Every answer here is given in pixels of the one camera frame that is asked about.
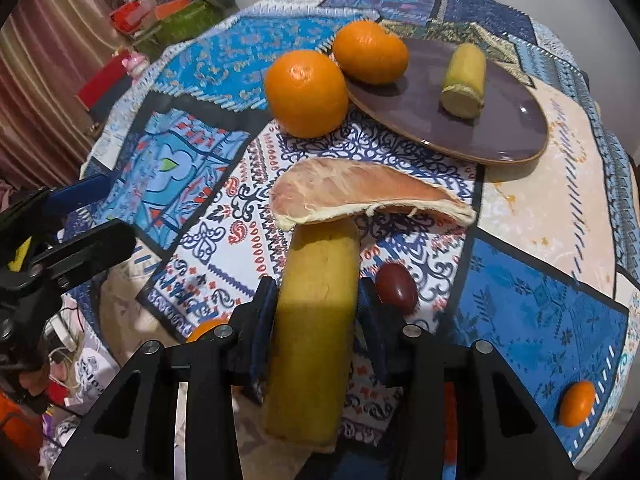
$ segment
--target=plate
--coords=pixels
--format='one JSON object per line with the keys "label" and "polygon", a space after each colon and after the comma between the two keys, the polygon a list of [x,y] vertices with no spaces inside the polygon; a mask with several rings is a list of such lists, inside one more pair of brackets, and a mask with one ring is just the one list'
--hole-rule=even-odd
{"label": "plate", "polygon": [[526,86],[487,60],[484,109],[473,121],[456,118],[438,102],[455,44],[404,40],[409,66],[391,85],[347,78],[353,103],[396,133],[438,152],[481,164],[521,164],[545,151],[546,118]]}

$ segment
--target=table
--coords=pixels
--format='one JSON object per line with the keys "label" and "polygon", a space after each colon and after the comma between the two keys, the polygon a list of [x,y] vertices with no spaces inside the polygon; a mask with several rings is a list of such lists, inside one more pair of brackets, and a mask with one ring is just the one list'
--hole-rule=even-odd
{"label": "table", "polygon": [[[480,46],[543,109],[549,143],[540,160],[516,168],[457,160],[354,107],[330,136],[281,133],[264,98],[264,70],[288,50],[329,52],[335,33],[362,19],[406,38]],[[68,230],[109,218],[133,224],[139,241],[126,265],[147,277],[137,300],[183,340],[250,299],[261,275],[281,276],[290,236],[274,225],[268,192],[308,156],[389,164],[476,208],[469,229],[428,215],[359,217],[361,273],[402,261],[420,294],[408,320],[462,344],[494,343],[577,461],[616,411],[638,347],[640,230],[628,157],[561,41],[493,0],[263,0],[169,47],[114,106],[83,170],[111,175],[113,189]],[[577,428],[558,426],[561,394],[580,379],[596,386],[594,409]],[[337,452],[310,457],[268,442],[256,408],[241,399],[245,478],[304,480],[319,470],[324,478],[383,478],[385,428],[400,397],[376,381],[358,336]]]}

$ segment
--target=green container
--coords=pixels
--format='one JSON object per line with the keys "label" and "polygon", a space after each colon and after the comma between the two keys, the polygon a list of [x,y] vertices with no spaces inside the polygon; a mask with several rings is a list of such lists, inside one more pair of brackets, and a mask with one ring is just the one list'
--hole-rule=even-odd
{"label": "green container", "polygon": [[194,0],[153,25],[134,41],[133,47],[154,62],[168,46],[197,38],[222,17],[222,12],[207,0]]}

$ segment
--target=curtain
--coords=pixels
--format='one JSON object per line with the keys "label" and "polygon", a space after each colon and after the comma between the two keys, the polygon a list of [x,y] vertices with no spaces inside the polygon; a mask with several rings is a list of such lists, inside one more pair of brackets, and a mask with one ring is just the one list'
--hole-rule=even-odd
{"label": "curtain", "polygon": [[12,186],[78,179],[92,121],[75,95],[126,44],[109,12],[104,0],[20,0],[0,30],[0,171]]}

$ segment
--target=pink toy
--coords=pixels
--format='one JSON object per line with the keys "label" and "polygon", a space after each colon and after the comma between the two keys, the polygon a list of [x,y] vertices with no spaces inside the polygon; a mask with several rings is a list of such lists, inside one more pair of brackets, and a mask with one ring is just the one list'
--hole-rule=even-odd
{"label": "pink toy", "polygon": [[137,81],[142,76],[143,72],[149,67],[149,58],[144,54],[133,51],[131,56],[122,60],[122,66],[127,71],[133,81]]}

